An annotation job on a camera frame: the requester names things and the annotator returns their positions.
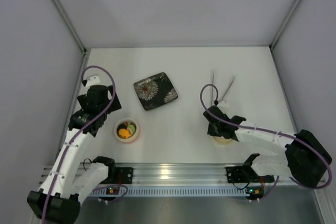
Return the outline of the cream round lid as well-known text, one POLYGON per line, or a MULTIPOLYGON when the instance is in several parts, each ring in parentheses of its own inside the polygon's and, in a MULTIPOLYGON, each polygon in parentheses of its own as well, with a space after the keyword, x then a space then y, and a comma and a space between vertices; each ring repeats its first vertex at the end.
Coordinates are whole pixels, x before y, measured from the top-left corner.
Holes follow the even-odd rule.
POLYGON ((218 137, 218 136, 213 136, 213 139, 216 143, 221 145, 228 145, 233 141, 231 138, 226 139, 224 137, 218 137))

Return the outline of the white round bowl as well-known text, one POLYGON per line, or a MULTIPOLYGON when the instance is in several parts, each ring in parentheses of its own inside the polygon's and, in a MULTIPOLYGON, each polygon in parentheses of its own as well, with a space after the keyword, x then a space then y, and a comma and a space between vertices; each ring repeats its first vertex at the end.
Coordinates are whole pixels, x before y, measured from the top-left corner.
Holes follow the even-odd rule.
POLYGON ((117 141, 122 143, 132 143, 140 136, 140 124, 130 118, 119 120, 112 131, 117 141))

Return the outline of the green macaron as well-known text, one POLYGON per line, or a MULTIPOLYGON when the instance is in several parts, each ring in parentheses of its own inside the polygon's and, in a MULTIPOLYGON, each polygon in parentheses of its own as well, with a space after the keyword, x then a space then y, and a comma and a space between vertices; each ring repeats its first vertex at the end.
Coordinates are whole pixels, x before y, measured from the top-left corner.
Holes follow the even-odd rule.
POLYGON ((133 134, 136 131, 136 128, 133 125, 128 125, 127 130, 133 134))

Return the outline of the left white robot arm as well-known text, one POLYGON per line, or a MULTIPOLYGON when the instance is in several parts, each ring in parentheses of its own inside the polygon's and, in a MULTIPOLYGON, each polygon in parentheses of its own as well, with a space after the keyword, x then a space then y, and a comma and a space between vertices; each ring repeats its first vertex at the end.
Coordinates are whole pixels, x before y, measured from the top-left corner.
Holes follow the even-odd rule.
POLYGON ((76 177, 84 154, 103 126, 116 93, 113 86, 92 85, 78 101, 81 109, 71 116, 66 140, 45 181, 31 191, 27 203, 42 222, 74 223, 85 199, 102 182, 117 178, 114 159, 98 156, 76 177))

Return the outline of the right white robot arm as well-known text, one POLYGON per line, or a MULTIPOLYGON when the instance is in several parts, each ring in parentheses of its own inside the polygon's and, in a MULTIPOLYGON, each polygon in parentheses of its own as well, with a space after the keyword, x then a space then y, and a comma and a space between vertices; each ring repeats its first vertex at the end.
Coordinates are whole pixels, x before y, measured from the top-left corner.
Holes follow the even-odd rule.
POLYGON ((229 118, 219 107, 212 106, 203 116, 209 122, 208 134, 234 140, 267 151, 251 153, 241 166, 229 168, 231 183, 243 177, 257 182, 265 176, 284 176, 301 186, 319 188, 320 180, 329 172, 332 158, 316 137, 307 130, 283 133, 257 126, 244 117, 229 118))

